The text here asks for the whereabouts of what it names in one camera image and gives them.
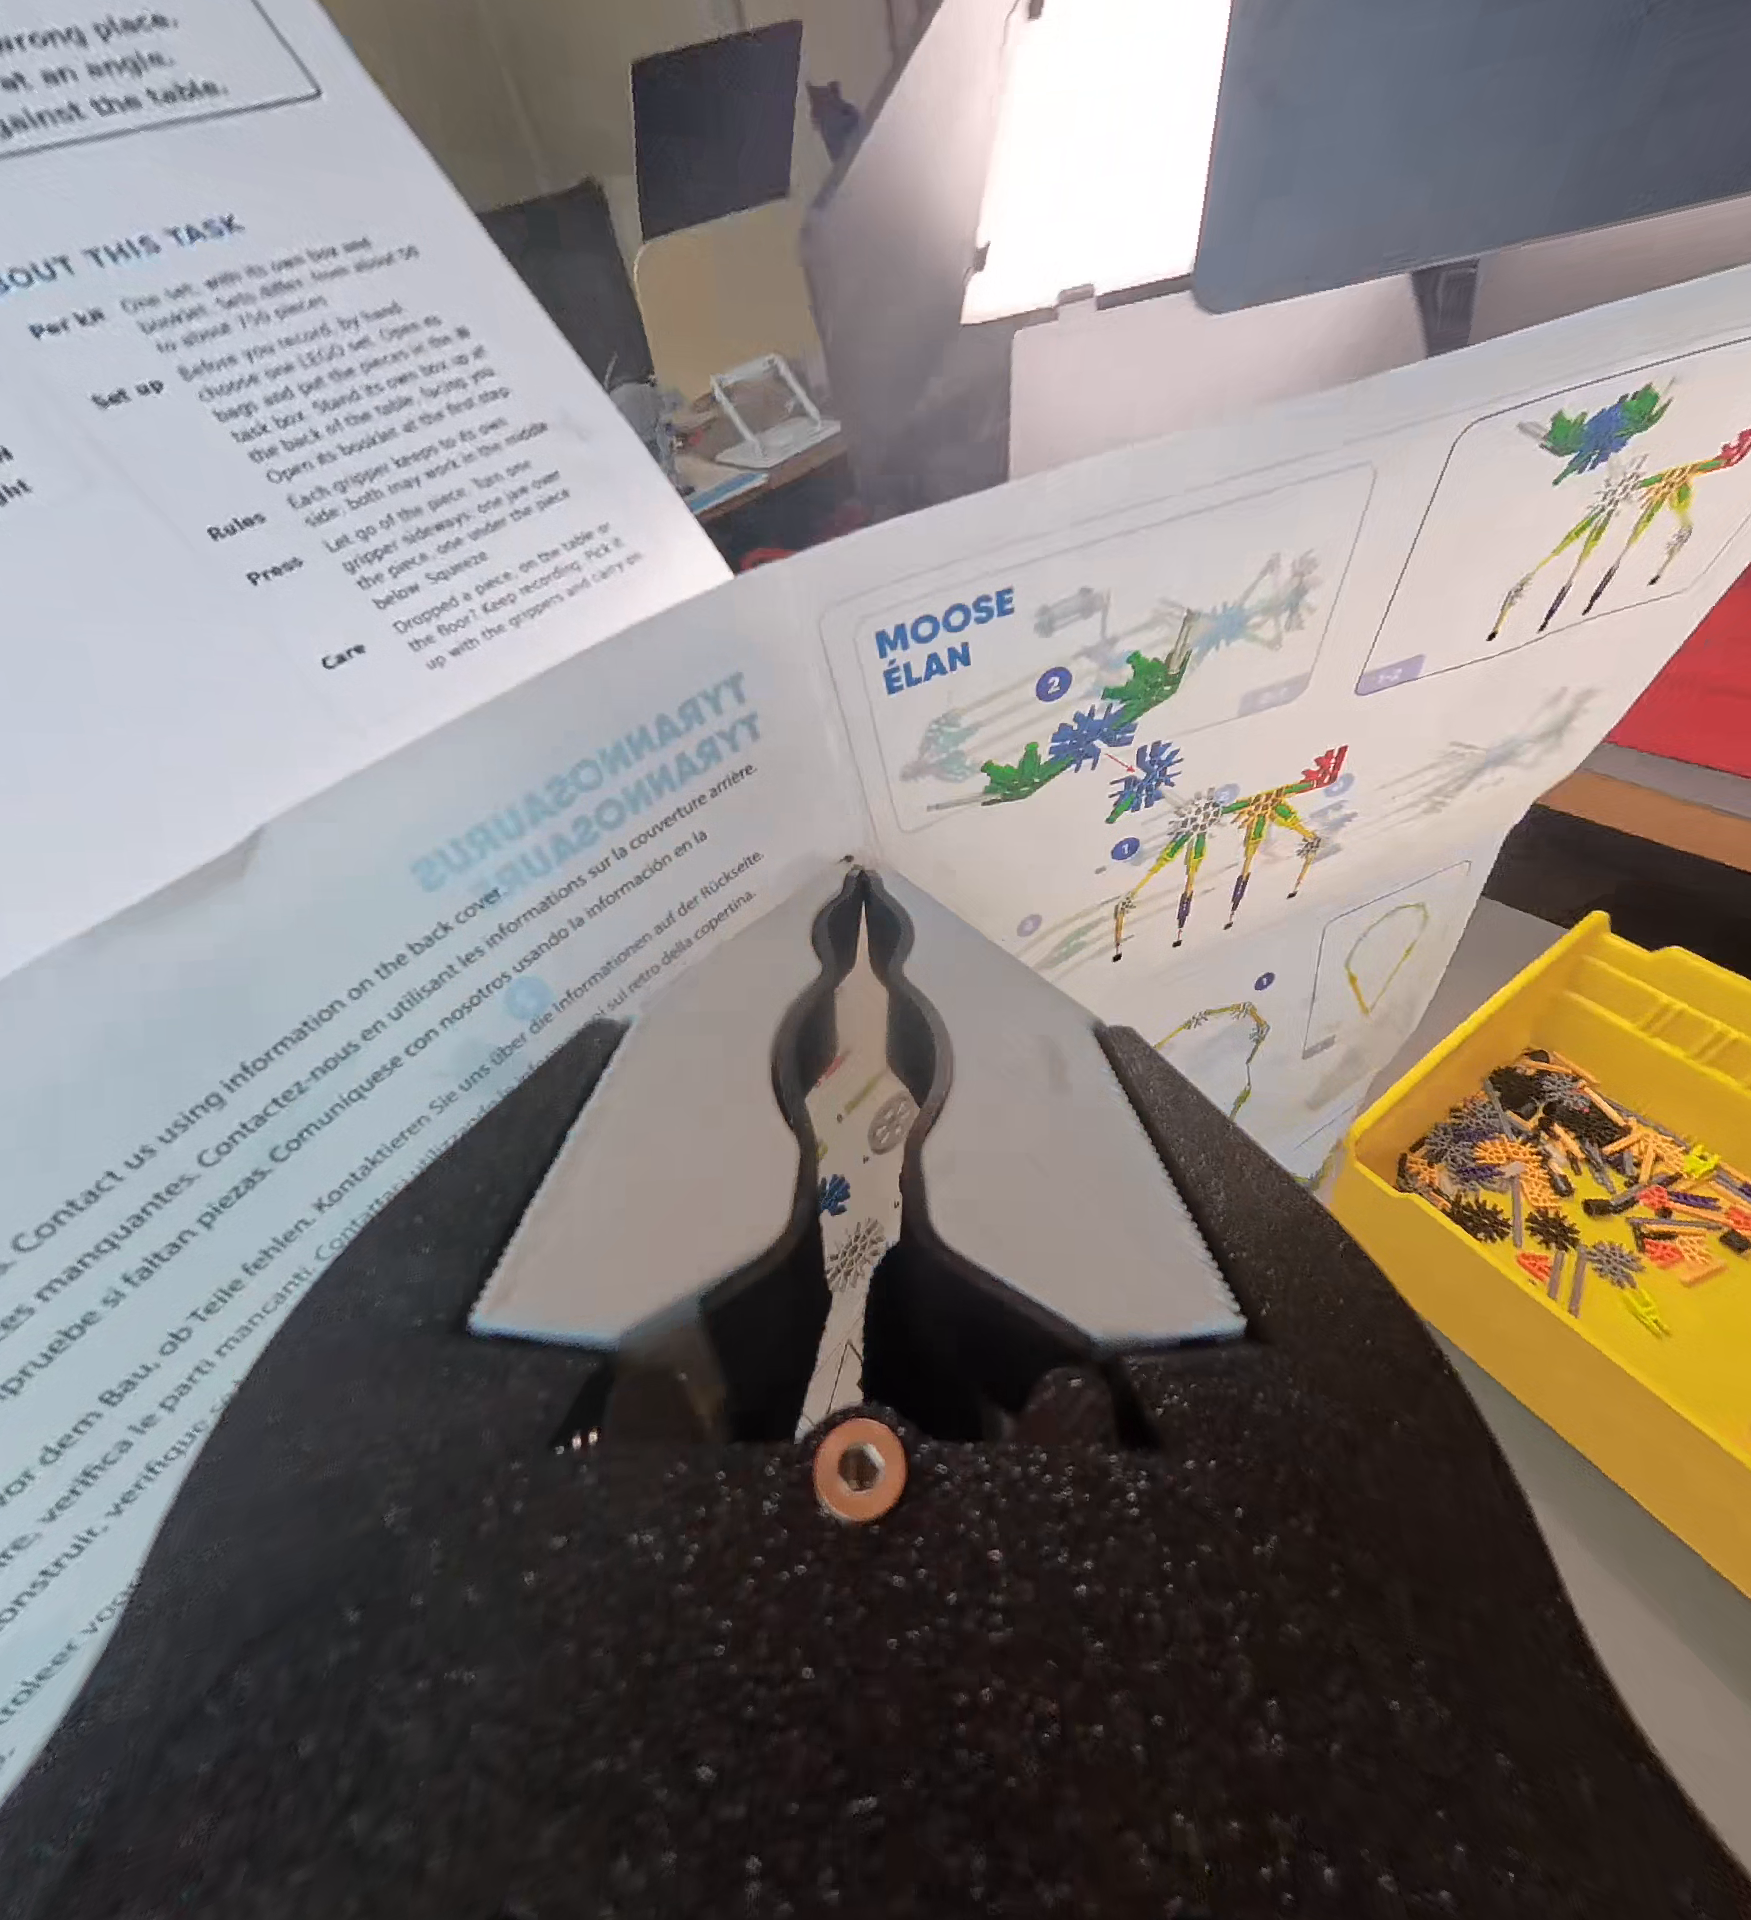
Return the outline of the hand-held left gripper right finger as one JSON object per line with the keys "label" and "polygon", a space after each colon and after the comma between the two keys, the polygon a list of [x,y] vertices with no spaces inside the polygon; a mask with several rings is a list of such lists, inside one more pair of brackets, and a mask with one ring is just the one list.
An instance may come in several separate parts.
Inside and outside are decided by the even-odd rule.
{"label": "hand-held left gripper right finger", "polygon": [[917,1101],[902,1323],[953,1363],[1233,1342],[1247,1314],[1068,993],[918,885],[863,869],[888,1062]]}

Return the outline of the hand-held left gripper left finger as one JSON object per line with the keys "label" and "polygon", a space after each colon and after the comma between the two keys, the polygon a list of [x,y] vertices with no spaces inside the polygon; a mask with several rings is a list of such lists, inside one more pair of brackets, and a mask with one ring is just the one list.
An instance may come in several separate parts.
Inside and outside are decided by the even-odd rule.
{"label": "hand-held left gripper left finger", "polygon": [[838,1057],[862,880],[824,865],[696,957],[614,1049],[470,1332],[614,1352],[789,1240],[815,1198],[809,1095]]}

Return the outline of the white building instruction sheet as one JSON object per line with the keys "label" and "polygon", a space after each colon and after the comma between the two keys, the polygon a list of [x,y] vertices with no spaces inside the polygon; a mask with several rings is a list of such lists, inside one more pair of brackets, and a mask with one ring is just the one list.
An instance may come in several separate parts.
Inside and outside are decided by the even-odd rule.
{"label": "white building instruction sheet", "polygon": [[824,865],[1313,1171],[1751,561],[1751,244],[1703,260],[774,562],[0,984],[0,1802],[289,1308]]}

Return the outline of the printed task sheet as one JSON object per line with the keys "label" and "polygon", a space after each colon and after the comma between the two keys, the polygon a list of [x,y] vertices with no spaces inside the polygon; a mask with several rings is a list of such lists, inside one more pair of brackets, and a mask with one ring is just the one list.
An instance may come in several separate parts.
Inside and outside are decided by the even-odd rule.
{"label": "printed task sheet", "polygon": [[320,4],[0,3],[0,981],[726,578]]}

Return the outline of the pile of orange black pieces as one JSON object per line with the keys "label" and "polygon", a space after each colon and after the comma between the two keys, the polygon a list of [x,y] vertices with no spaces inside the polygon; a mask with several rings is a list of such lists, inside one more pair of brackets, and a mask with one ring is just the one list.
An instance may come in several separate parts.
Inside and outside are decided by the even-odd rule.
{"label": "pile of orange black pieces", "polygon": [[1751,1178],[1550,1049],[1487,1071],[1392,1164],[1394,1189],[1568,1316],[1655,1340],[1674,1298],[1751,1275]]}

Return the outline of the yellow plastic bin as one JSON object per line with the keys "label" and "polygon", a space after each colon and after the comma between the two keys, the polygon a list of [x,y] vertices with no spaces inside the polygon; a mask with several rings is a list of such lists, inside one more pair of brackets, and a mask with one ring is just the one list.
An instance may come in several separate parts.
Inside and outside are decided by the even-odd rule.
{"label": "yellow plastic bin", "polygon": [[1368,1109],[1332,1211],[1436,1332],[1751,1599],[1751,1275],[1674,1298],[1671,1340],[1606,1303],[1587,1327],[1394,1189],[1396,1153],[1532,1046],[1751,1178],[1751,982],[1591,913]]}

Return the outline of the wooden side table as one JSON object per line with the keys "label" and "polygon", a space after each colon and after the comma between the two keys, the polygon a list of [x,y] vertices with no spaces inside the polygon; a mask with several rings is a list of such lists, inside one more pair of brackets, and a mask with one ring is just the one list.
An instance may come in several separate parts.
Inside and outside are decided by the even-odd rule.
{"label": "wooden side table", "polygon": [[1609,773],[1576,770],[1538,808],[1751,876],[1751,816]]}

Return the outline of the white laptop stand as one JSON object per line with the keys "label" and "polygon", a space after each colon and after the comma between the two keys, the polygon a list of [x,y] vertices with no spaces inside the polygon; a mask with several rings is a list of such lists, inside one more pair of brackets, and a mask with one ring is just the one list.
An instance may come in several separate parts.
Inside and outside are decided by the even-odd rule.
{"label": "white laptop stand", "polygon": [[726,441],[715,454],[725,467],[770,472],[842,435],[842,422],[824,412],[779,352],[715,373],[711,399],[726,424]]}

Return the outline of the white board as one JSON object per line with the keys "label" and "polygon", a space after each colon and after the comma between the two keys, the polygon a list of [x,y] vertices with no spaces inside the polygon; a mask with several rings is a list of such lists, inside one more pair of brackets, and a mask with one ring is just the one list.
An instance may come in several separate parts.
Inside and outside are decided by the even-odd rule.
{"label": "white board", "polygon": [[1010,344],[1006,473],[1313,396],[1426,357],[1410,276],[1230,312],[1190,292],[1072,300]]}

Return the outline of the studio light panel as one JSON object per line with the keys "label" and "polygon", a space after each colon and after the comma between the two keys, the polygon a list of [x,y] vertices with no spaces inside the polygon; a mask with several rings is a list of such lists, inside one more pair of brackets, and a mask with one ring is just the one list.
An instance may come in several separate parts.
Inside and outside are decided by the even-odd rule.
{"label": "studio light panel", "polygon": [[960,322],[1190,276],[1230,13],[1229,3],[1028,9]]}

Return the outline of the black panel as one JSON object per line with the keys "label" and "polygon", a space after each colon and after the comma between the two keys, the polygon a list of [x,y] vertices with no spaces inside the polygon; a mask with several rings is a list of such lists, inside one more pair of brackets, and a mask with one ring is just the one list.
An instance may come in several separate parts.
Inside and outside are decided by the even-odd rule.
{"label": "black panel", "polygon": [[789,195],[803,35],[784,19],[631,63],[645,242]]}

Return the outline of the dark monitor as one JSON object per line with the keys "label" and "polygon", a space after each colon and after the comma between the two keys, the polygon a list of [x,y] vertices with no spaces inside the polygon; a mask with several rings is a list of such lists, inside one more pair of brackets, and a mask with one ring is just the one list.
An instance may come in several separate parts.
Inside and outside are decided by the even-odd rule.
{"label": "dark monitor", "polygon": [[1233,312],[1751,193],[1751,3],[1244,3],[1194,298]]}

